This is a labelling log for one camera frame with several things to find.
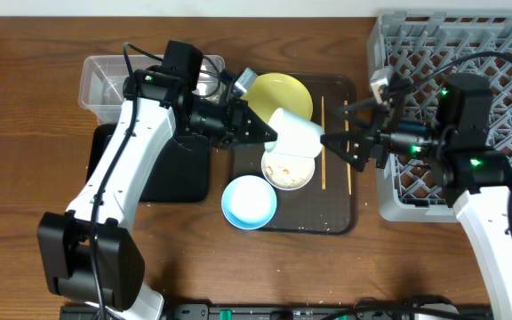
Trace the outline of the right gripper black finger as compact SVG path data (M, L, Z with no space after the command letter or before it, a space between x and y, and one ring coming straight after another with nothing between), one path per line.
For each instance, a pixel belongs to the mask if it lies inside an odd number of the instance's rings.
M371 118L369 121L361 118L358 114L361 111L370 110ZM379 104L375 98L360 100L352 104L344 105L340 108L340 116L349 121L352 125L361 129L371 128L374 125L380 125L387 117L388 113L385 106Z
M375 133L359 131L324 134L320 141L327 150L358 172L362 172L366 164L377 157Z

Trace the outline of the yellow plate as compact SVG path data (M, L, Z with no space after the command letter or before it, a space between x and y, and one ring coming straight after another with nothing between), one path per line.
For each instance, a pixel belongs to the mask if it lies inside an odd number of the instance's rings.
M307 87L293 76L267 73L256 78L242 97L257 116L268 123L278 108L310 120L313 101Z

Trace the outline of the white cup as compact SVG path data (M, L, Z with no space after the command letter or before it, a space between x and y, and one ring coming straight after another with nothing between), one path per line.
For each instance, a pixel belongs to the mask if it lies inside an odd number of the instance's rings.
M292 112L278 108L268 125L277 133L275 141L266 142L269 153L288 156L317 157L323 148L320 141L324 128Z

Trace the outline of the light blue bowl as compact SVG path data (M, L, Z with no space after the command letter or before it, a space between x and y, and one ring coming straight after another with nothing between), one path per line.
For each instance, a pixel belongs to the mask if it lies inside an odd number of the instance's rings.
M220 204L225 219L232 226L254 230L272 220L276 213L277 196L263 178L245 175L227 184Z

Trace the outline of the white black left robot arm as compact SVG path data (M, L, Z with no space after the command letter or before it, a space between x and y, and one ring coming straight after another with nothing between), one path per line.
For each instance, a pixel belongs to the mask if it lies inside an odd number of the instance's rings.
M194 45L171 40L155 66L128 67L116 129L90 179L66 211L46 212L37 226L49 292L95 306L96 319L163 314L164 297L143 281L132 228L165 145L177 134L204 136L216 148L277 138L247 101L217 104L195 93L205 59Z

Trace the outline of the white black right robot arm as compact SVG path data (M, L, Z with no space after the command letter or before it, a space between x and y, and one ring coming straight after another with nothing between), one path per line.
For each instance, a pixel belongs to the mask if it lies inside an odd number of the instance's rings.
M359 172L370 159L384 167L391 154L423 161L468 236L494 317L512 319L512 167L486 144L489 81L470 73L446 77L436 125L403 119L415 85L390 68L375 72L371 86L372 99L341 110L356 129L324 134L322 144Z

